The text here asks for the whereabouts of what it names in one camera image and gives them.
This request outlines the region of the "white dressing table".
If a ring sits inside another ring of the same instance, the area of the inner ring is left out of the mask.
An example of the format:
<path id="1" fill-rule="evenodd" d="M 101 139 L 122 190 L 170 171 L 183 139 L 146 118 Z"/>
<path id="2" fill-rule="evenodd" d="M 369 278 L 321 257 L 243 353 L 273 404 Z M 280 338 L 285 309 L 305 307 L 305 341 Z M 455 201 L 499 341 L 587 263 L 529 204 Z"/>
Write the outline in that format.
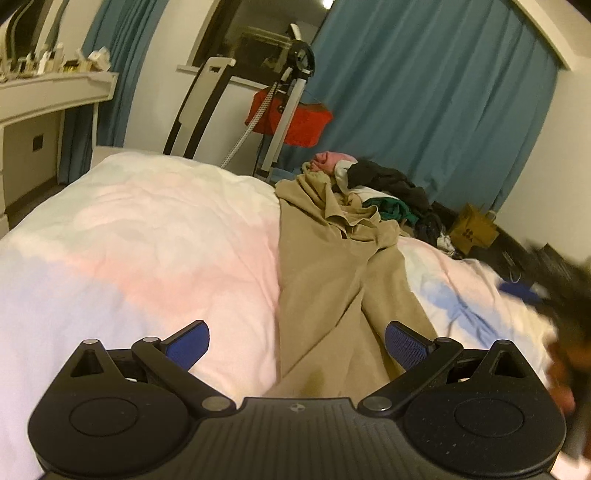
<path id="1" fill-rule="evenodd" d="M 57 176 L 64 113 L 111 99 L 112 80 L 89 70 L 51 73 L 1 84 L 1 234 L 6 208 Z"/>

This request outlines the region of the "blue curtain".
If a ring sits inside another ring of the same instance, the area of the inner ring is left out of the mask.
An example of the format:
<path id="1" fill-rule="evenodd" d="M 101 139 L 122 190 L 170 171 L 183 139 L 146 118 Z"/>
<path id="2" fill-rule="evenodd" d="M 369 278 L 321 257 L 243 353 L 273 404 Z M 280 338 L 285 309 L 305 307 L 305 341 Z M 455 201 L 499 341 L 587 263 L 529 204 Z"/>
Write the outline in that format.
<path id="1" fill-rule="evenodd" d="M 90 169 L 96 146 L 123 145 L 141 69 L 166 6 L 158 0 L 101 3 L 82 52 L 108 55 L 110 68 L 94 77 L 114 82 L 111 99 L 66 111 L 57 170 L 60 184 L 72 183 Z"/>
<path id="2" fill-rule="evenodd" d="M 510 1 L 338 1 L 304 99 L 318 151 L 407 175 L 450 209 L 499 210 L 541 133 L 560 61 Z"/>

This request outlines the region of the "pile of clothes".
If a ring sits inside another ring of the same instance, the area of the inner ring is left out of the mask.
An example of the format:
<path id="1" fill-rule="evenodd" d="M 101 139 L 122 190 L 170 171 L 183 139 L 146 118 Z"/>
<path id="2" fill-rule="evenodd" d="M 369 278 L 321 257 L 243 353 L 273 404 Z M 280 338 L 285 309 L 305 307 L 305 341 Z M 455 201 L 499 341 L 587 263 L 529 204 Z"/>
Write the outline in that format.
<path id="1" fill-rule="evenodd" d="M 410 227 L 415 238 L 449 256 L 456 253 L 426 191 L 401 171 L 332 151 L 315 154 L 301 169 L 327 174 L 335 190 L 346 198 L 356 196 L 363 207 L 377 208 L 383 220 Z"/>

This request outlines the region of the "blue curtain left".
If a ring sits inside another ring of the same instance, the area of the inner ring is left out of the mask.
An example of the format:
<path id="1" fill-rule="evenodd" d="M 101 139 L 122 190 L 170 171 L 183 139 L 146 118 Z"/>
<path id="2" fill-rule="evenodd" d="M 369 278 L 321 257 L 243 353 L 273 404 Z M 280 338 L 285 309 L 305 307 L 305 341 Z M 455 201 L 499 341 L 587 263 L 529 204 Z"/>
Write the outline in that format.
<path id="1" fill-rule="evenodd" d="M 66 111 L 57 170 L 60 184 L 72 183 L 90 169 L 96 146 L 123 145 L 141 69 L 166 6 L 158 0 L 101 3 L 82 52 L 108 55 L 110 68 L 94 77 L 114 82 L 111 99 Z"/>

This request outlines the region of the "blue curtain right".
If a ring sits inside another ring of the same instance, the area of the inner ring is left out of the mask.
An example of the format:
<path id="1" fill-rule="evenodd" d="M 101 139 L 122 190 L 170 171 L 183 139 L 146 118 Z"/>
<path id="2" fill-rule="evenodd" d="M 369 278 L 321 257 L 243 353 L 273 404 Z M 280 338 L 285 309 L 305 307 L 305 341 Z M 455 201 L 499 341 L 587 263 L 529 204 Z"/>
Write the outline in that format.
<path id="1" fill-rule="evenodd" d="M 304 99 L 318 151 L 407 175 L 450 209 L 499 210 L 541 133 L 560 61 L 510 1 L 338 1 Z"/>

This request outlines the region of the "brown paper bag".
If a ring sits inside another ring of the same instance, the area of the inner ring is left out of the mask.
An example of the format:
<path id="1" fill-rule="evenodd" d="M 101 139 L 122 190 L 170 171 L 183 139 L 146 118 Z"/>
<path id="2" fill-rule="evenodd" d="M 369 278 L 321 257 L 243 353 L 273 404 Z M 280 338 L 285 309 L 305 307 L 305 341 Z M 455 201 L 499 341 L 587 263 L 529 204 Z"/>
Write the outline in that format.
<path id="1" fill-rule="evenodd" d="M 466 204 L 456 218 L 449 236 L 463 255 L 474 247 L 488 249 L 499 236 L 497 226 L 472 204 Z"/>

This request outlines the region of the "black chair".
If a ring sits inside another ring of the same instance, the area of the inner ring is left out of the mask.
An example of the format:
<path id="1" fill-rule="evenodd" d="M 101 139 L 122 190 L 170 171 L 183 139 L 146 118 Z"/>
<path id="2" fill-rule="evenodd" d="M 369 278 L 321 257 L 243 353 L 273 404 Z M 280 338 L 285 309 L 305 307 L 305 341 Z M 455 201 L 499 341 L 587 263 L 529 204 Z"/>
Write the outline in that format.
<path id="1" fill-rule="evenodd" d="M 435 202 L 433 208 L 443 221 L 449 236 L 463 207 L 459 212 L 455 212 Z M 483 214 L 496 225 L 490 215 Z M 573 280 L 578 275 L 580 267 L 568 261 L 549 244 L 524 246 L 499 226 L 497 229 L 499 236 L 488 249 L 474 246 L 468 255 L 463 255 L 452 244 L 456 255 L 460 259 L 475 259 L 485 263 L 504 280 L 513 283 L 533 285 L 550 280 L 554 284 L 559 281 Z"/>

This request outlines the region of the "pastel duvet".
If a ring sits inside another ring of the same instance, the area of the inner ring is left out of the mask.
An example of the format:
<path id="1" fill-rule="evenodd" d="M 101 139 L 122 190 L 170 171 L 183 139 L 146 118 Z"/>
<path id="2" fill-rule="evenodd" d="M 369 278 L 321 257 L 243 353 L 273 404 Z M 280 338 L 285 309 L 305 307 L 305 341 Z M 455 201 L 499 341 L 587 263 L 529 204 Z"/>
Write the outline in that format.
<path id="1" fill-rule="evenodd" d="M 1 475 L 35 479 L 28 419 L 75 347 L 126 348 L 194 320 L 192 373 L 235 401 L 276 385 L 280 203 L 262 181 L 176 157 L 117 154 L 1 242 Z M 513 341 L 543 372 L 549 321 L 499 276 L 400 231 L 408 283 L 436 330 L 468 348 Z"/>

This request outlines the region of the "tan t-shirt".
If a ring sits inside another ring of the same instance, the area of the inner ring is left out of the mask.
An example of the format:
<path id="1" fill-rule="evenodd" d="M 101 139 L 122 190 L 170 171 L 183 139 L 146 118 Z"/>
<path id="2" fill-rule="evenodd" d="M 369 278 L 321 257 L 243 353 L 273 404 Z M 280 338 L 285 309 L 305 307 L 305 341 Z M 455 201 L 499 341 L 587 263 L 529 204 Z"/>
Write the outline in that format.
<path id="1" fill-rule="evenodd" d="M 400 227 L 335 192 L 324 172 L 281 180 L 276 385 L 270 397 L 363 397 L 403 369 L 385 332 L 436 330 L 408 283 Z"/>

